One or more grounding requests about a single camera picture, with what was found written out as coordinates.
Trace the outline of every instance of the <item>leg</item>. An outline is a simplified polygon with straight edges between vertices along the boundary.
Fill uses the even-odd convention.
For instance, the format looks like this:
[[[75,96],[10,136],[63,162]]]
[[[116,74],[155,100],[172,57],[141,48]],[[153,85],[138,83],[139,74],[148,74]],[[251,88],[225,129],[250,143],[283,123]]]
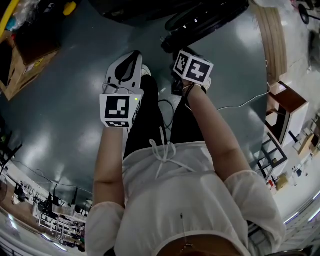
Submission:
[[[144,75],[141,78],[140,88],[143,89],[144,96],[126,142],[124,159],[135,151],[150,148],[150,139],[153,139],[157,145],[162,145],[160,127],[165,134],[164,119],[158,106],[156,80],[150,75]]]
[[[205,140],[196,118],[186,105],[189,107],[187,99],[182,97],[173,116],[170,142],[174,144],[203,142]]]

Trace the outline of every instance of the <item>gray floor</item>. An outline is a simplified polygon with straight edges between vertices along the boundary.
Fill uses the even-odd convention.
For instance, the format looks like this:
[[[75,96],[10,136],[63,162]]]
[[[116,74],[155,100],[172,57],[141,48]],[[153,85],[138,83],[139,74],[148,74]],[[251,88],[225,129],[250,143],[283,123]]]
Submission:
[[[61,184],[91,191],[103,130],[99,94],[109,65],[129,51],[141,51],[162,91],[160,98],[171,100],[175,107],[179,103],[170,93],[172,56],[161,49],[160,37],[167,35],[166,20],[134,28],[101,17],[84,0],[63,22],[62,49],[51,64],[12,101],[0,98],[1,113],[14,131],[13,143],[23,142],[16,160]],[[217,108],[238,106],[267,92],[265,54],[251,11],[191,47],[214,63],[208,95]],[[249,160],[261,147],[266,102],[263,96],[242,108],[221,111]],[[170,108],[161,108],[165,121],[170,122]],[[52,184],[44,184],[45,179],[16,165],[53,190]],[[58,195],[67,201],[74,190],[57,188]],[[91,197],[79,191],[77,201]]]

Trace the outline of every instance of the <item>drawstring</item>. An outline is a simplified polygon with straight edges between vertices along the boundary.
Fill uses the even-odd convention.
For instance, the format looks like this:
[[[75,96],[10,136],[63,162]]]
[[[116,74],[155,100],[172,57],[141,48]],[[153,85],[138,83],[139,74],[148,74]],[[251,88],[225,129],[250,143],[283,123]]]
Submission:
[[[177,153],[177,150],[176,150],[176,146],[175,144],[169,142],[168,145],[165,144],[165,135],[164,135],[164,131],[162,130],[162,127],[160,127],[160,133],[161,133],[161,141],[162,141],[162,147],[163,147],[163,157],[160,156],[159,154],[159,151],[158,151],[158,147],[157,147],[157,143],[153,140],[153,139],[150,139],[150,145],[152,146],[152,152],[155,156],[156,159],[158,159],[161,163],[160,163],[160,166],[159,166],[159,169],[158,171],[156,172],[156,175],[155,175],[155,179],[158,179],[159,175],[160,175],[160,172],[161,172],[161,169],[162,169],[162,166],[166,163],[166,162],[171,162],[171,163],[174,163],[176,164],[177,166],[180,166],[182,168],[185,168],[187,169],[188,171],[192,172],[192,173],[195,173],[196,171],[188,166],[186,166],[185,164],[181,163],[181,162],[178,162],[178,161],[175,161],[175,160],[172,160],[172,158],[175,157],[176,153]],[[169,154],[169,146],[172,147],[172,150],[173,150],[173,155],[171,157],[168,157],[168,154]]]

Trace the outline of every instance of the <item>wooden board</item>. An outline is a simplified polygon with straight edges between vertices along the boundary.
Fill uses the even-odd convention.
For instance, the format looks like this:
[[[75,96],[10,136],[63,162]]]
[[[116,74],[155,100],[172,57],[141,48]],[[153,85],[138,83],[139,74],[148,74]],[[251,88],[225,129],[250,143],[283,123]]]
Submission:
[[[262,8],[251,3],[261,31],[265,59],[268,62],[267,80],[270,85],[278,82],[288,71],[284,30],[277,8]]]
[[[299,151],[298,151],[298,155],[304,155],[304,153],[310,148],[311,145],[311,141],[314,138],[314,134],[310,135],[309,137],[305,138],[304,142],[302,143]]]

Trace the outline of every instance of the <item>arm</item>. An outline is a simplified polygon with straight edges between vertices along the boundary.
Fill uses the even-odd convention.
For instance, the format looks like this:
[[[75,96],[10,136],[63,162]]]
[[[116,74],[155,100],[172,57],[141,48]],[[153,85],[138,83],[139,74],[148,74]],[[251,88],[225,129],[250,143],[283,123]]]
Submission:
[[[122,142],[122,128],[104,128],[93,177],[93,205],[114,202],[125,206]]]
[[[234,133],[199,86],[190,91],[188,102],[212,157],[215,172],[222,181],[237,172],[250,170]]]

